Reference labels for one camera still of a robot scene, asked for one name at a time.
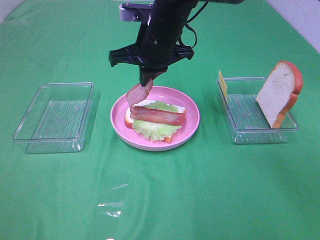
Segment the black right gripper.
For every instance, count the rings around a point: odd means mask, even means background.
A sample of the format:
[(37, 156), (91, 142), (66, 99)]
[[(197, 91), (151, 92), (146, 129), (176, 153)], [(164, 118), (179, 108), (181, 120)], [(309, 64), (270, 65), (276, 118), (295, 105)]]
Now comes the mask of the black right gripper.
[(139, 83), (145, 87), (149, 80), (167, 72), (167, 66), (190, 60), (194, 51), (191, 46), (177, 44), (187, 22), (186, 13), (153, 9), (140, 25), (136, 42), (109, 52), (113, 67), (120, 63), (139, 67)]

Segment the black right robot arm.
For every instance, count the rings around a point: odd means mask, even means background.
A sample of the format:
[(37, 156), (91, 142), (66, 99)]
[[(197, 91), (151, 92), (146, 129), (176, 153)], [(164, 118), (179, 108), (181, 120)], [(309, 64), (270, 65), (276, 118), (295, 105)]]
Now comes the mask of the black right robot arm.
[(183, 28), (197, 5), (196, 0), (155, 0), (149, 4), (122, 3), (120, 18), (124, 22), (140, 22), (135, 43), (111, 50), (111, 66), (120, 63), (139, 66), (139, 82), (145, 86), (149, 79), (166, 72), (168, 66), (184, 58), (190, 60), (194, 51), (181, 41)]

